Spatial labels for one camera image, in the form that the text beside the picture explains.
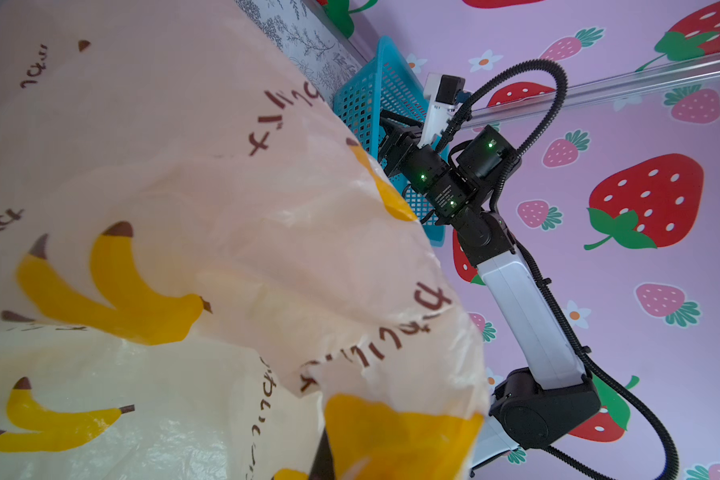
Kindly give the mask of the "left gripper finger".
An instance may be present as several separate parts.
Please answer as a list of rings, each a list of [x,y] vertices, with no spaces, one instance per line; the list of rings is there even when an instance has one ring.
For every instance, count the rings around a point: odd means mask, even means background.
[[[328,434],[321,435],[316,454],[308,474],[309,480],[335,480],[334,458],[331,451]]]

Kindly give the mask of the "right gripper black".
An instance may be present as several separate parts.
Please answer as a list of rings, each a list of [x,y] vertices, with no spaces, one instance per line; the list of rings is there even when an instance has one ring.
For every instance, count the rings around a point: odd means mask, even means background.
[[[444,158],[432,145],[418,147],[423,123],[388,110],[380,114],[384,139],[379,159],[384,172],[403,176],[403,199],[423,225],[482,225],[483,203],[499,183],[503,169],[519,159],[516,149],[487,127],[473,140],[453,148],[456,159]]]

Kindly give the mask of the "banana print plastic bag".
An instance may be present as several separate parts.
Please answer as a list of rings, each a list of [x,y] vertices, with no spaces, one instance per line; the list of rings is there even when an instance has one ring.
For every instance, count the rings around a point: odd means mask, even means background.
[[[464,479],[478,332],[233,1],[0,6],[0,479]]]

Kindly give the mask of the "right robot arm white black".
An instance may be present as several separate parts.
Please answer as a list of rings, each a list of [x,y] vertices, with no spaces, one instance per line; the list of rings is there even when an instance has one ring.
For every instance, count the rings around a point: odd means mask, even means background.
[[[540,71],[555,83],[552,103],[519,147],[495,129],[473,141],[453,144],[471,119],[473,105],[505,81]],[[625,386],[598,366],[583,346],[550,291],[530,252],[515,238],[497,204],[526,150],[553,122],[567,95],[568,80],[556,62],[533,59],[501,72],[468,93],[461,77],[431,75],[424,88],[423,121],[383,111],[385,132],[378,157],[388,175],[403,175],[410,190],[430,206],[427,218],[457,233],[469,263],[490,290],[526,359],[494,390],[488,418],[475,448],[476,468],[518,450],[542,450],[558,459],[556,442],[601,409],[598,383],[612,388],[650,424],[664,451],[662,477],[680,471],[677,448],[659,418]]]

